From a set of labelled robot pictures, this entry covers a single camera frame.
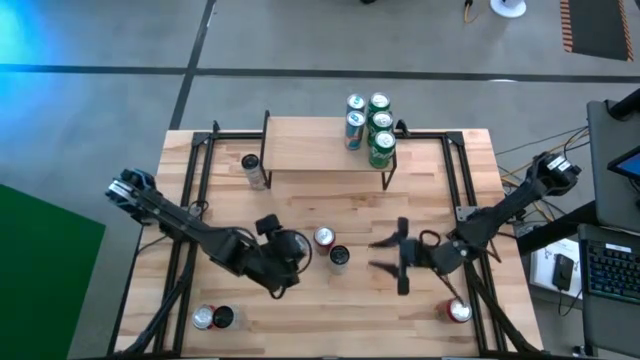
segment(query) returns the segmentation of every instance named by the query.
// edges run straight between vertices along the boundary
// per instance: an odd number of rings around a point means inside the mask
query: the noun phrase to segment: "white object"
[[[574,262],[571,286],[569,291],[563,291],[562,293],[575,297],[582,289],[580,248],[575,241],[563,239],[532,253],[529,283],[552,291],[558,291],[558,288],[553,285],[553,271],[556,266],[557,254],[562,254]]]
[[[527,4],[524,0],[491,0],[491,9],[500,16],[515,19],[524,15]]]

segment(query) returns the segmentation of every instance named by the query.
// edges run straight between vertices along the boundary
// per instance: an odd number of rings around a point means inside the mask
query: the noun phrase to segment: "concrete floor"
[[[488,128],[499,152],[585,125],[589,100],[619,99],[637,88],[617,80],[575,82],[582,75],[637,76],[640,63],[564,52],[557,1],[530,1],[525,17],[512,21],[487,3],[477,0],[474,10],[482,14],[463,26],[462,1],[380,0],[365,7],[357,0],[218,0],[198,65],[577,77],[506,83],[196,76],[183,116],[178,112],[180,128],[208,129],[215,119],[226,129],[258,129],[265,108],[342,115],[348,94],[382,90],[411,127]],[[640,49],[640,11],[633,0],[625,3]],[[205,5],[0,2],[0,69],[185,68]],[[156,171],[182,84],[182,75],[0,72],[0,182],[107,225],[70,358],[105,353],[140,231],[103,191],[122,168]],[[498,161],[515,168],[560,141]],[[570,159],[585,173],[568,195],[553,199],[565,211],[593,199],[589,148]],[[555,304],[534,299],[534,306],[545,348],[569,354],[582,339],[580,311],[560,318]]]

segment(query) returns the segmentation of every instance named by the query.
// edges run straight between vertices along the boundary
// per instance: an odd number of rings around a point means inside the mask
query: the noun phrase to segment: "desk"
[[[167,133],[156,182],[171,201],[180,200],[192,135],[192,131]],[[464,137],[478,202],[493,205],[503,197],[503,191],[489,133],[465,130]],[[254,229],[255,220],[276,213],[285,227],[310,238],[317,226],[330,226],[336,231],[337,242],[351,251],[349,269],[342,276],[331,276],[326,258],[314,256],[300,284],[289,289],[282,300],[273,300],[252,281],[228,274],[198,252],[188,321],[192,311],[205,303],[238,306],[247,321],[241,329],[229,331],[202,332],[187,324],[183,356],[477,355],[470,322],[443,325],[435,319],[433,307],[451,295],[430,271],[410,269],[411,294],[400,297],[395,280],[367,266],[371,259],[393,262],[397,258],[397,249],[370,250],[366,245],[388,237],[396,229],[398,216],[409,218],[414,236],[424,228],[444,233],[454,226],[438,142],[399,140],[398,169],[386,192],[380,189],[377,173],[306,172],[281,173],[271,190],[252,191],[240,159],[259,150],[259,140],[215,142],[207,192],[211,207],[204,221]],[[457,154],[453,158],[457,167]],[[192,199],[199,178],[196,173]],[[464,197],[459,173],[457,179]],[[146,230],[141,245],[158,235],[156,229]],[[498,300],[529,342],[542,348],[516,243],[506,237],[497,237],[495,242],[503,258],[502,264],[491,260]],[[182,254],[186,255],[188,244],[183,246]],[[138,256],[116,350],[130,345],[156,312],[170,251],[168,240]],[[462,269],[450,279],[465,297]],[[172,345],[177,308],[169,317],[166,347]],[[490,348],[495,348],[488,311],[483,310]]]

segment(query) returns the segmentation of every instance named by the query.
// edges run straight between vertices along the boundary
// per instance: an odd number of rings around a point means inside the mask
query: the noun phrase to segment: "wooden shelf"
[[[353,171],[389,172],[369,164],[369,146],[363,139],[360,149],[345,147],[345,118],[269,117],[262,166],[265,171]]]

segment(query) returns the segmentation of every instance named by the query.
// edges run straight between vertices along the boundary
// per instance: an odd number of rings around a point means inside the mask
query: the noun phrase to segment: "black floor mat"
[[[633,61],[623,0],[561,0],[560,12],[566,51]]]

